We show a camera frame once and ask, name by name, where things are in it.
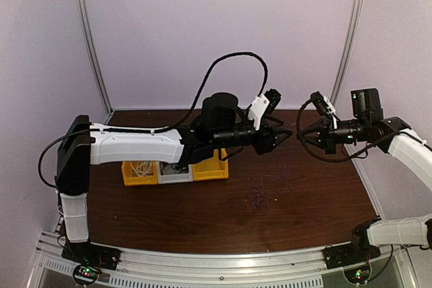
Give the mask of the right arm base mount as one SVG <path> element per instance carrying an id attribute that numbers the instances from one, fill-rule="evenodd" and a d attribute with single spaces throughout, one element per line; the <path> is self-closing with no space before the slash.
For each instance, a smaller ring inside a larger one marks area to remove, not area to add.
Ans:
<path id="1" fill-rule="evenodd" d="M 327 269 L 343 268 L 344 277 L 350 284 L 367 284 L 373 276 L 371 260 L 381 255 L 380 249 L 373 246 L 367 236 L 367 229 L 376 222 L 372 220 L 356 226 L 348 243 L 327 245 L 323 249 Z"/>

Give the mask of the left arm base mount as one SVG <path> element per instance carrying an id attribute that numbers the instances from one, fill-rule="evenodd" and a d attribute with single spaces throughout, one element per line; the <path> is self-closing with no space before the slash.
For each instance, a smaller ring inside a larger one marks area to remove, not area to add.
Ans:
<path id="1" fill-rule="evenodd" d="M 88 287 L 103 276 L 104 270 L 117 269 L 120 254 L 117 248 L 99 246 L 89 241 L 72 243 L 65 236 L 61 257 L 76 263 L 72 279 L 78 286 Z"/>

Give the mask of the yellow bin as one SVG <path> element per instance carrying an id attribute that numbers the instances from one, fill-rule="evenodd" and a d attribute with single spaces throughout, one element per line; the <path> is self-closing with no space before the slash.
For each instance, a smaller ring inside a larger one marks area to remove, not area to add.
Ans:
<path id="1" fill-rule="evenodd" d="M 192 165 L 193 181 L 227 179 L 229 177 L 229 161 L 221 160 L 227 156 L 226 149 L 215 150 L 211 159 Z"/>
<path id="2" fill-rule="evenodd" d="M 156 162 L 124 161 L 121 171 L 125 186 L 158 184 Z"/>

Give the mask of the white translucent bin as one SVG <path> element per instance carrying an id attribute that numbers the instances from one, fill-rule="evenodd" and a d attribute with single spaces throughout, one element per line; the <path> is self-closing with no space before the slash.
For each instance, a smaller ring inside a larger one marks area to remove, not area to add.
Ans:
<path id="1" fill-rule="evenodd" d="M 192 169 L 188 166 L 179 166 L 175 163 L 160 162 L 157 165 L 158 184 L 192 182 Z"/>

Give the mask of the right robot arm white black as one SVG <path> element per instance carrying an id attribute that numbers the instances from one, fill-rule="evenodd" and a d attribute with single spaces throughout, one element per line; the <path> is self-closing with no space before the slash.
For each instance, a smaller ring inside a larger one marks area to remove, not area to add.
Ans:
<path id="1" fill-rule="evenodd" d="M 296 117 L 296 137 L 312 157 L 344 163 L 378 147 L 431 187 L 431 146 L 399 117 L 385 118 L 376 88 L 350 93 L 353 119 L 341 120 L 327 96 L 314 92 Z M 369 221 L 353 231 L 346 247 L 350 261 L 360 262 L 372 246 L 400 245 L 431 249 L 431 215 Z"/>

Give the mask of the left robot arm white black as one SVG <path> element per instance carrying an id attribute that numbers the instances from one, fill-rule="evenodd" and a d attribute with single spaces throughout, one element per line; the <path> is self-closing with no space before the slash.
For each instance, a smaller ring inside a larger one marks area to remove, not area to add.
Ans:
<path id="1" fill-rule="evenodd" d="M 71 253 L 83 264 L 97 258 L 96 247 L 88 242 L 90 166 L 121 161 L 194 165 L 211 158 L 215 150 L 246 146 L 258 155 L 267 154 L 293 134 L 271 116 L 279 101 L 280 94 L 271 89 L 242 110 L 235 95 L 218 92 L 202 102 L 190 124 L 162 128 L 103 125 L 90 122 L 87 115 L 77 116 L 66 135 L 49 145 L 58 146 L 52 186 L 60 199 Z"/>

